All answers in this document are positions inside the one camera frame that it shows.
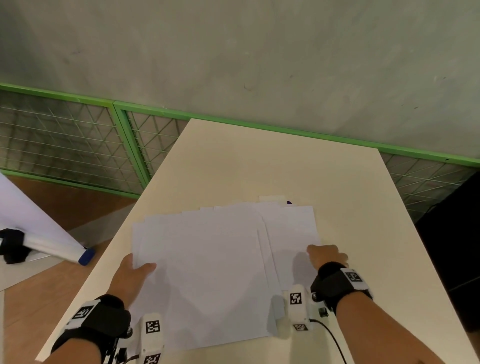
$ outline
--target forearm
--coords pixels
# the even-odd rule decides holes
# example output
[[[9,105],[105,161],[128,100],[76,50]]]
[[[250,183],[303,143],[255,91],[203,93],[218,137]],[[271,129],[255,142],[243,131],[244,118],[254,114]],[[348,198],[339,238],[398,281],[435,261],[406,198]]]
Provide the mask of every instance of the forearm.
[[[434,352],[361,292],[341,299],[336,316],[355,364],[443,364]]]
[[[98,347],[87,340],[70,339],[56,349],[44,364],[100,364]]]

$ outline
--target concrete wall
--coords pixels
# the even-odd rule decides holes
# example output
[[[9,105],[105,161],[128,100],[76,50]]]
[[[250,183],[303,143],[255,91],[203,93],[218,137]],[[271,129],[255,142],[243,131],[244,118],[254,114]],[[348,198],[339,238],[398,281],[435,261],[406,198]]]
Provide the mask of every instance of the concrete wall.
[[[480,158],[474,0],[0,0],[0,81]]]

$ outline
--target green fence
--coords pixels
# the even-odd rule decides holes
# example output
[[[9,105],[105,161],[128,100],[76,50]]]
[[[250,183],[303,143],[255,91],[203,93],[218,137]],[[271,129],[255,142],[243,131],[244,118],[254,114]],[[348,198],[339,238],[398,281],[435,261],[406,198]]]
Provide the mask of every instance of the green fence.
[[[414,221],[480,168],[480,159],[0,84],[0,170],[138,197],[192,118],[377,148]]]

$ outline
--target table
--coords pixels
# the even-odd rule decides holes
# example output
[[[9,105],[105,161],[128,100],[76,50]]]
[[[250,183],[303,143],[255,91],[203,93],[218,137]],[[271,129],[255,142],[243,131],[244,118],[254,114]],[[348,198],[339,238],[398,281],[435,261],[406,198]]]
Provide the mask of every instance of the table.
[[[313,205],[324,244],[336,244],[371,287],[375,301],[446,363],[478,359],[376,149],[190,120],[58,323],[37,360],[85,301],[105,293],[131,252],[131,225],[152,214],[284,195]],[[325,321],[353,360],[331,314]],[[171,363],[341,363],[325,329],[167,354]]]

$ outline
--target mesh panel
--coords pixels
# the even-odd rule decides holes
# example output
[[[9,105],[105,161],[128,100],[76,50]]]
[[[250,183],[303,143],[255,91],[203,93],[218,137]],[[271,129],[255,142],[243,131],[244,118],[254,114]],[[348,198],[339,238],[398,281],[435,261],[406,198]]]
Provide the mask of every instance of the mesh panel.
[[[456,164],[380,154],[414,222],[476,172]]]
[[[143,190],[108,108],[7,91],[0,91],[0,168]]]
[[[127,116],[152,177],[187,125],[187,121],[130,111]]]

